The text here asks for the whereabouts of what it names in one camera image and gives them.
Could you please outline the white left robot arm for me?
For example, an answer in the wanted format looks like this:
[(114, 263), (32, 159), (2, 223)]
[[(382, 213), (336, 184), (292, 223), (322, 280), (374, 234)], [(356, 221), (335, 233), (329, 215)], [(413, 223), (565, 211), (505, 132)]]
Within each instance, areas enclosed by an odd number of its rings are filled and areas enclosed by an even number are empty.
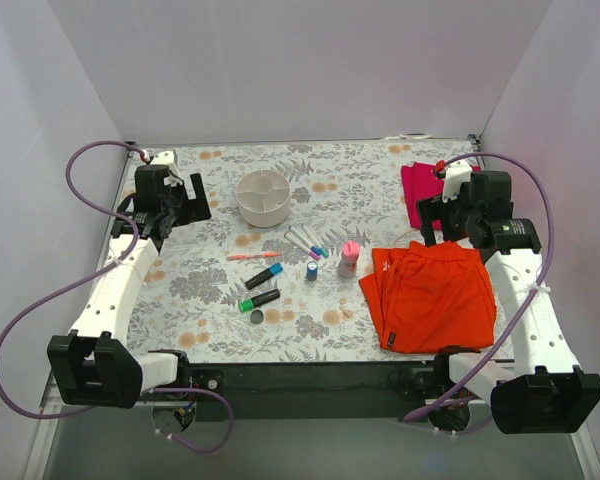
[(68, 405), (130, 408), (156, 387), (173, 400), (193, 386), (182, 351), (127, 349), (130, 319), (145, 277), (177, 227), (210, 219), (200, 174), (183, 179), (172, 151), (134, 174), (135, 191), (118, 208), (108, 244), (112, 270), (100, 277), (70, 332), (55, 335), (47, 356)]

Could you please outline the white round desk organizer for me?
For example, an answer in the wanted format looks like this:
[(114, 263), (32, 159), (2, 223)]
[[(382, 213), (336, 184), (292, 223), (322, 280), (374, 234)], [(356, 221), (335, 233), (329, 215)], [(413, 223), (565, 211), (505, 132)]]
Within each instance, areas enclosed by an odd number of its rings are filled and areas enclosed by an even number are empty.
[(258, 228), (279, 225), (291, 209), (289, 181), (273, 170), (256, 170), (243, 176), (235, 196), (243, 219)]

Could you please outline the black highlighter blue cap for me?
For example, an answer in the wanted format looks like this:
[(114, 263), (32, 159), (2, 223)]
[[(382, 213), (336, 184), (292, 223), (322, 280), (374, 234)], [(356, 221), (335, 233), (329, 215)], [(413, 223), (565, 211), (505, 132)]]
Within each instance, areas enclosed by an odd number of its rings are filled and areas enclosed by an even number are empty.
[(267, 268), (265, 268), (263, 271), (259, 272), (258, 274), (254, 275), (252, 278), (248, 279), (244, 285), (246, 287), (247, 290), (252, 290), (255, 287), (263, 284), (264, 282), (268, 281), (269, 279), (273, 278), (274, 276), (280, 274), (283, 271), (283, 266), (277, 262)]

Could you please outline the pink capped glue bottle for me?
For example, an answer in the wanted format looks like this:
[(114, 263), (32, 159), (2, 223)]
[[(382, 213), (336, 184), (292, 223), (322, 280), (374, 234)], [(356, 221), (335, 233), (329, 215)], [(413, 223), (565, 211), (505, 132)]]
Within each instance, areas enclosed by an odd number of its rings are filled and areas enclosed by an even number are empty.
[(341, 249), (341, 258), (337, 267), (338, 275), (349, 279), (356, 275), (357, 263), (360, 256), (360, 245), (354, 241), (347, 241)]

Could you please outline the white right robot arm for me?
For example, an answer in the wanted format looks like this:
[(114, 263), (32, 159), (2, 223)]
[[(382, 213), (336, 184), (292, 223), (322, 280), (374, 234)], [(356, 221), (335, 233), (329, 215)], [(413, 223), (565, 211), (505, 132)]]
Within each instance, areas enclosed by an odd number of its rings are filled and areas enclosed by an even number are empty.
[(600, 376), (582, 370), (563, 335), (544, 281), (549, 254), (532, 221), (513, 215), (510, 175), (448, 166), (438, 176), (442, 193), (417, 204), (425, 243), (435, 243), (435, 221), (444, 239), (468, 239), (508, 325), (486, 353), (440, 351), (434, 389), (449, 398), (467, 389), (505, 434), (576, 432), (600, 401)]

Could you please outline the white marker teal cap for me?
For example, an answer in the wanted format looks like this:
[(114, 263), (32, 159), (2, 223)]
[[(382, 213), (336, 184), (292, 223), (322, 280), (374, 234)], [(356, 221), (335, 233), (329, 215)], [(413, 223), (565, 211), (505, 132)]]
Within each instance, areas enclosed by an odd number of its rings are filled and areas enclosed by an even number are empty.
[(320, 240), (318, 239), (317, 234), (314, 232), (314, 230), (307, 224), (303, 224), (302, 225), (302, 229), (303, 231), (306, 233), (306, 235), (311, 239), (311, 241), (313, 242), (314, 246), (320, 251), (320, 254), (324, 257), (324, 258), (328, 258), (329, 257), (329, 253), (328, 251), (322, 246), (322, 243), (320, 242)]

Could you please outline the white marker purple cap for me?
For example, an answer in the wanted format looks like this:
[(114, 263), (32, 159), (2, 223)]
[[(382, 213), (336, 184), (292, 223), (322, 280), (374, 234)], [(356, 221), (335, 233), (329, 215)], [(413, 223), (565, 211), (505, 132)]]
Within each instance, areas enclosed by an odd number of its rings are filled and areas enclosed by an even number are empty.
[(290, 242), (292, 243), (294, 246), (296, 246), (297, 248), (299, 248), (302, 252), (304, 252), (306, 255), (308, 255), (309, 257), (311, 257), (313, 260), (319, 260), (320, 256), (317, 255), (310, 247), (307, 247), (306, 245), (304, 245), (300, 240), (298, 240), (293, 234), (287, 232), (284, 234), (284, 237)]

